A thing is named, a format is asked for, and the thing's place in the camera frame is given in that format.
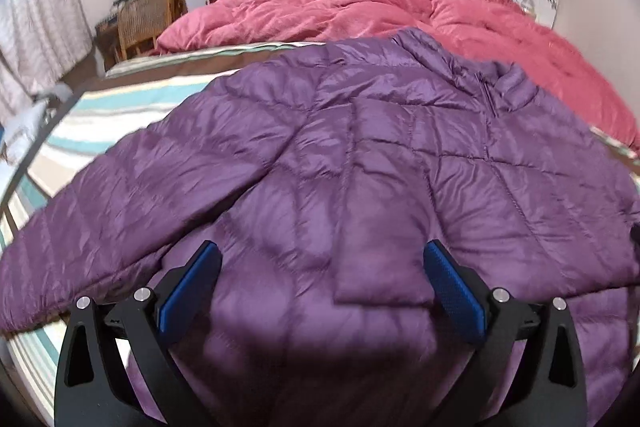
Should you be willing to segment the patterned side curtain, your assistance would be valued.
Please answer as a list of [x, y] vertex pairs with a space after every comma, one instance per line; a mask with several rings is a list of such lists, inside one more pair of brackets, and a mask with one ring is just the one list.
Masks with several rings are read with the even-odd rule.
[[1, 121], [54, 87], [91, 49], [80, 0], [1, 0]]

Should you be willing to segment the purple quilted down jacket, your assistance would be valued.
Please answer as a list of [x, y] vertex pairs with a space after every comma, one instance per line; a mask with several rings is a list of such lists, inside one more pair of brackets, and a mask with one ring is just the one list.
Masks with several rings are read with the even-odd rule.
[[416, 426], [470, 351], [423, 271], [438, 239], [491, 287], [561, 297], [598, 421], [631, 368], [639, 194], [518, 66], [416, 29], [213, 80], [80, 170], [1, 258], [1, 329], [224, 256], [174, 357], [226, 426]]

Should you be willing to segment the wooden desk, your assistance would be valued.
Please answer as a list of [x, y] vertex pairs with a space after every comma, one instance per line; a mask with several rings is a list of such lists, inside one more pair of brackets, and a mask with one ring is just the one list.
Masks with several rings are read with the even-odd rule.
[[94, 29], [94, 43], [103, 57], [104, 69], [109, 70], [120, 61], [117, 17], [101, 20]]

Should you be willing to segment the wooden chair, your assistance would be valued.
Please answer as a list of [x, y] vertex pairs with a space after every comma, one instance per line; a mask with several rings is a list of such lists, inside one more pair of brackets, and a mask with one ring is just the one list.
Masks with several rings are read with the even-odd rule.
[[124, 61], [144, 54], [142, 46], [152, 42], [181, 15], [178, 0], [130, 0], [119, 10], [118, 40]]

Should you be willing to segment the striped bed sheet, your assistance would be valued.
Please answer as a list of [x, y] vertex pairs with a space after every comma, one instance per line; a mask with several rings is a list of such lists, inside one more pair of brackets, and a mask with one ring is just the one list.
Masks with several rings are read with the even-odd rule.
[[285, 309], [282, 267], [303, 220], [325, 213], [341, 153], [320, 147], [322, 46], [249, 46], [133, 60], [81, 93], [35, 148], [3, 230], [1, 321], [27, 324], [12, 346], [52, 407], [64, 333], [58, 309], [87, 289], [101, 300], [156, 284], [201, 243], [229, 246], [239, 269], [205, 271], [188, 330], [171, 348], [210, 417], [253, 424], [262, 397], [241, 384], [245, 352], [213, 321], [238, 298]]

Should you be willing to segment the white deer print pillow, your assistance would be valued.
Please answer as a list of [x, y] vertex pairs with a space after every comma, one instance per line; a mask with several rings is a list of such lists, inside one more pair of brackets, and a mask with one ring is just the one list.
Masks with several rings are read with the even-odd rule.
[[8, 165], [17, 165], [32, 146], [43, 125], [48, 101], [43, 98], [22, 113], [14, 116], [3, 128], [1, 137], [1, 160]]

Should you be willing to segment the red quilted duvet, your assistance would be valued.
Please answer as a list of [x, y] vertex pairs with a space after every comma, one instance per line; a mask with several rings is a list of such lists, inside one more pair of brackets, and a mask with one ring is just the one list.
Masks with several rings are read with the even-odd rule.
[[178, 18], [155, 49], [389, 37], [407, 28], [470, 60], [520, 65], [587, 124], [638, 150], [636, 118], [612, 84], [513, 0], [217, 0]]

